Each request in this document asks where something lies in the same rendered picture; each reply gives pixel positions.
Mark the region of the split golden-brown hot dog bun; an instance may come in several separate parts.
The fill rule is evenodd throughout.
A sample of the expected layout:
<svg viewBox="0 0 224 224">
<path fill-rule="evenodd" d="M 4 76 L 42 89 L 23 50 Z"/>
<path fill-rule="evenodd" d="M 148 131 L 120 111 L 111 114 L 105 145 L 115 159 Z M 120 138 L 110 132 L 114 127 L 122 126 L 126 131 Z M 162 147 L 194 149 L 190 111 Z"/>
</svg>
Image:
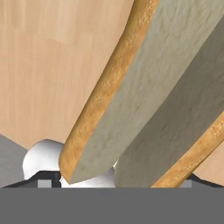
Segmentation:
<svg viewBox="0 0 224 224">
<path fill-rule="evenodd" d="M 59 156 L 68 184 L 179 186 L 224 141 L 224 0 L 135 0 Z"/>
</svg>

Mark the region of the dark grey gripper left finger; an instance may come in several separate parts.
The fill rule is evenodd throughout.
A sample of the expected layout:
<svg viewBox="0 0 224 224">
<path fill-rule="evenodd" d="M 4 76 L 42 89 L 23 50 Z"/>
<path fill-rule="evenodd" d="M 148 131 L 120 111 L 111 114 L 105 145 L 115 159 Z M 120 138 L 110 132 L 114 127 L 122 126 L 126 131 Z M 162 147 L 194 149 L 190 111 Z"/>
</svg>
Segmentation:
<svg viewBox="0 0 224 224">
<path fill-rule="evenodd" d="M 7 185 L 6 188 L 61 188 L 61 175 L 59 171 L 38 171 L 32 177 Z"/>
</svg>

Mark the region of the white bowl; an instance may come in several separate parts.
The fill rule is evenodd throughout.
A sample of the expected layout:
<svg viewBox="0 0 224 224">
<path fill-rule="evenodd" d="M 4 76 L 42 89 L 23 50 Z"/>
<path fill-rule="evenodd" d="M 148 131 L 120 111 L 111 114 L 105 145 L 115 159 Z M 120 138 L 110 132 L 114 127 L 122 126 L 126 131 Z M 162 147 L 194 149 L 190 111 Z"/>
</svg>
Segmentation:
<svg viewBox="0 0 224 224">
<path fill-rule="evenodd" d="M 59 157 L 63 144 L 53 140 L 41 140 L 35 143 L 25 154 L 23 160 L 24 179 L 29 179 L 40 171 L 59 171 Z M 104 174 L 78 182 L 68 184 L 62 177 L 62 188 L 114 188 L 114 168 Z"/>
</svg>

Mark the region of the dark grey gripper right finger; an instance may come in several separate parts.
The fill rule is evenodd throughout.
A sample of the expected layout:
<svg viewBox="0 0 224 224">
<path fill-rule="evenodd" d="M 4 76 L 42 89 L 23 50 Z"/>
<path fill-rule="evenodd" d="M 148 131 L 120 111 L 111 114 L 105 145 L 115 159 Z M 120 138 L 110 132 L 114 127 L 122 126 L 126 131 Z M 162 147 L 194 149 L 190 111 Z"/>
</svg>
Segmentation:
<svg viewBox="0 0 224 224">
<path fill-rule="evenodd" d="M 184 188 L 193 188 L 198 186 L 208 186 L 213 188 L 223 188 L 223 185 L 215 184 L 207 180 L 201 179 L 193 173 L 180 185 Z"/>
</svg>

